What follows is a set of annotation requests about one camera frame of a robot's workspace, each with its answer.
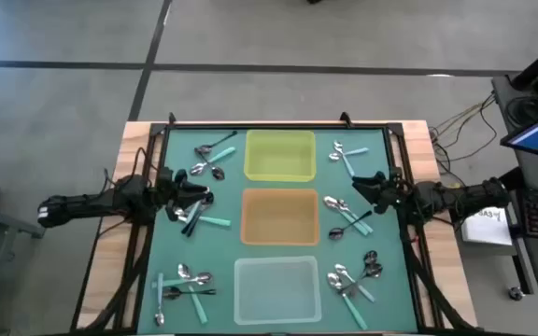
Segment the green table mat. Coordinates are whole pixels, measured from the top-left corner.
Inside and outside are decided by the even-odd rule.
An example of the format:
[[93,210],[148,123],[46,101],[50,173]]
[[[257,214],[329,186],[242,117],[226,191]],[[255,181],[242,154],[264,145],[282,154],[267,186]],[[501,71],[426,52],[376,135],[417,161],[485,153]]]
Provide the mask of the green table mat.
[[[357,333],[360,331],[414,333],[418,329],[417,289],[406,261],[412,256],[410,248],[403,245],[403,224],[394,209],[377,214],[374,208],[352,187],[354,176],[368,177],[378,171],[387,172],[393,164],[389,135],[384,128],[372,127],[311,129],[301,127],[286,129],[277,127],[262,130],[312,131],[316,136],[317,174],[310,182],[266,182],[251,181],[244,174],[246,135],[249,130],[262,129],[250,126],[242,130],[226,129],[174,129],[169,133],[164,164],[172,170],[190,170],[199,162],[194,149],[203,144],[212,144],[231,131],[238,134],[213,147],[209,159],[228,147],[235,152],[216,162],[225,173],[224,180],[216,180],[209,171],[201,175],[190,175],[189,181],[209,187],[214,202],[203,213],[205,217],[216,217],[231,221],[230,227],[208,224],[199,220],[191,237],[182,234],[184,225],[171,221],[164,211],[156,216],[144,293],[140,305],[137,330],[141,334],[225,334],[238,333]],[[344,161],[330,161],[328,156],[335,152],[333,142],[343,145],[344,152],[368,147],[360,155],[347,156],[354,169],[348,174]],[[245,245],[240,238],[242,196],[245,189],[314,189],[319,204],[319,243],[314,246]],[[344,228],[349,223],[339,212],[329,208],[323,201],[325,196],[344,200],[358,216],[371,210],[373,214],[363,221],[373,230],[366,236],[354,227],[345,230],[339,240],[331,240],[329,231]],[[344,287],[350,282],[336,272],[336,263],[347,267],[356,280],[364,267],[364,255],[375,250],[377,262],[383,266],[379,277],[367,277],[360,281],[376,299],[369,302],[357,289],[347,289],[347,295],[368,326],[361,330],[347,309],[343,298],[329,285],[327,273],[336,273]],[[234,322],[234,263],[238,259],[312,256],[319,270],[319,293],[322,318],[317,323],[273,324],[240,326]],[[186,264],[192,276],[211,273],[210,282],[199,286],[192,283],[194,290],[214,288],[216,295],[198,295],[205,309],[208,322],[202,325],[196,314],[191,295],[175,300],[163,299],[164,324],[155,323],[157,312],[157,276],[163,280],[180,279],[179,263]]]

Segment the yellow plastic bin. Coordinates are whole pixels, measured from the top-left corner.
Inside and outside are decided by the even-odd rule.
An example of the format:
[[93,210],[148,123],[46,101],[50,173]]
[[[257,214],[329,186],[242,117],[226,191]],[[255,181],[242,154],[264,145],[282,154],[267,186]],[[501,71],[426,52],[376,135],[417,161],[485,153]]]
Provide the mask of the yellow plastic bin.
[[310,182],[317,174],[316,136],[302,130],[249,130],[244,174],[251,181]]

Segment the white paper sheet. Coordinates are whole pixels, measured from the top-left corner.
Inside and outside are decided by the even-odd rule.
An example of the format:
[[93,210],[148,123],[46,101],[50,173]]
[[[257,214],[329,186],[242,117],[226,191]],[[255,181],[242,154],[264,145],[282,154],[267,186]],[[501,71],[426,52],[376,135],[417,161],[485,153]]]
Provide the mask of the white paper sheet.
[[510,246],[509,223],[505,207],[487,207],[465,219],[461,237],[467,243]]

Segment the white handled spoons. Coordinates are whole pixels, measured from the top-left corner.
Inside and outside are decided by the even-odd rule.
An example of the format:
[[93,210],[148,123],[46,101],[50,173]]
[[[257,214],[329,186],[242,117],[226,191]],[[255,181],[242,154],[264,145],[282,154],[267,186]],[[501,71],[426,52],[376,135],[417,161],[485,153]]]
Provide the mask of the white handled spoons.
[[369,302],[376,302],[375,297],[349,274],[346,266],[336,263],[334,268],[338,274],[343,275]]

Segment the grey-blue handled silver spoon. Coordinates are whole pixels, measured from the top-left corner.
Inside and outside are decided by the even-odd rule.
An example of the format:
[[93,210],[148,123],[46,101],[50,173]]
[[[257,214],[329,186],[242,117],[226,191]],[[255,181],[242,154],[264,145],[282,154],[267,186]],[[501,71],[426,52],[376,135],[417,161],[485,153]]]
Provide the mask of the grey-blue handled silver spoon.
[[346,154],[345,154],[345,152],[343,150],[343,145],[338,141],[334,141],[333,146],[334,146],[335,151],[339,154],[341,159],[344,161],[344,164],[345,164],[345,166],[347,168],[348,174],[351,177],[353,177],[355,172],[354,172],[354,169],[352,168],[352,165],[347,160],[347,156],[346,156]]
[[339,200],[335,199],[334,197],[331,197],[331,196],[325,196],[323,198],[323,201],[324,203],[329,207],[329,208],[332,208],[334,209],[335,211],[339,212],[340,215],[342,216],[343,213],[346,213],[344,210],[342,210],[340,208],[340,205],[338,203]]
[[164,324],[163,315],[163,273],[157,276],[157,312],[155,313],[155,323],[158,327]]
[[339,161],[344,156],[360,155],[363,153],[367,153],[368,151],[369,151],[368,147],[357,148],[357,149],[346,151],[346,152],[335,151],[333,153],[330,153],[328,158],[330,161]]
[[193,221],[194,221],[194,216],[197,214],[197,213],[200,213],[202,212],[206,206],[209,206],[210,204],[212,204],[214,202],[214,195],[212,193],[207,193],[206,196],[201,200],[201,201],[198,201],[192,208],[191,208],[191,211],[189,212],[188,216],[187,216],[187,221],[186,223],[188,225],[190,225]]

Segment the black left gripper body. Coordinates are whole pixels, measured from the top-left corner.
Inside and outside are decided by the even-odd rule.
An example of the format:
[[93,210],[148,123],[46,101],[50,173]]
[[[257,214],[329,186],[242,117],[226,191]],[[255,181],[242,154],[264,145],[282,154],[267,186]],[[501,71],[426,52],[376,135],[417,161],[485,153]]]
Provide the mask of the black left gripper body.
[[176,210],[189,204],[188,193],[184,184],[188,181],[185,169],[173,171],[168,167],[162,167],[157,174],[156,188],[159,192],[161,204],[165,206],[165,212],[171,221],[177,221]]

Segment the orange plastic bin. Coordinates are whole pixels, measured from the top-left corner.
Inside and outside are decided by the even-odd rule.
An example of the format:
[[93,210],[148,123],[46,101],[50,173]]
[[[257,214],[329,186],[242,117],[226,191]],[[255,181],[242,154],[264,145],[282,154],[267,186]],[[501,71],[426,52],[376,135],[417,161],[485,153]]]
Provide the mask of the orange plastic bin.
[[314,189],[245,189],[241,241],[245,245],[317,245],[318,200]]

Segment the grey equipment cart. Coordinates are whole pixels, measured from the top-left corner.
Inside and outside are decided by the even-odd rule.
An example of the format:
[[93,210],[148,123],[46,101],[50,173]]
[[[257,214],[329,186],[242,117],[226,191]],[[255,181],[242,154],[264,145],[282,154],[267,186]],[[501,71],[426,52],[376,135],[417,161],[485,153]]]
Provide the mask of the grey equipment cart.
[[[511,79],[508,76],[492,79],[495,100],[502,111],[508,133],[538,120],[538,94],[531,85],[524,91],[513,89],[510,85]],[[518,167],[503,175],[501,180],[508,189],[516,192],[523,241],[538,283],[538,238],[526,235],[517,197],[522,190],[538,190],[538,155],[516,149],[514,151],[517,155]]]

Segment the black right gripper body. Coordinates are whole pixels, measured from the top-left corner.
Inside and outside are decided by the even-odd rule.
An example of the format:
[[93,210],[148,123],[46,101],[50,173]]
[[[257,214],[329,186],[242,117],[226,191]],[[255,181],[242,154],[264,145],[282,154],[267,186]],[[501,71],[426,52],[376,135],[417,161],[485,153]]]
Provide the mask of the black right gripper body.
[[378,181],[379,192],[374,210],[378,214],[384,214],[390,206],[394,208],[403,206],[414,192],[414,185],[404,179],[401,168],[390,168],[389,176],[378,171],[375,178]]

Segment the clear plastic bin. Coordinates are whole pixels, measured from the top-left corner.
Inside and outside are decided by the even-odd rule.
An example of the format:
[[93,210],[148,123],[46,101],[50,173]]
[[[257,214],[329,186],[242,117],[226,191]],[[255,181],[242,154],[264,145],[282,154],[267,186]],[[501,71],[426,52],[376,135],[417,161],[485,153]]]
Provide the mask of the clear plastic bin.
[[319,270],[312,256],[238,259],[234,322],[240,326],[317,323]]

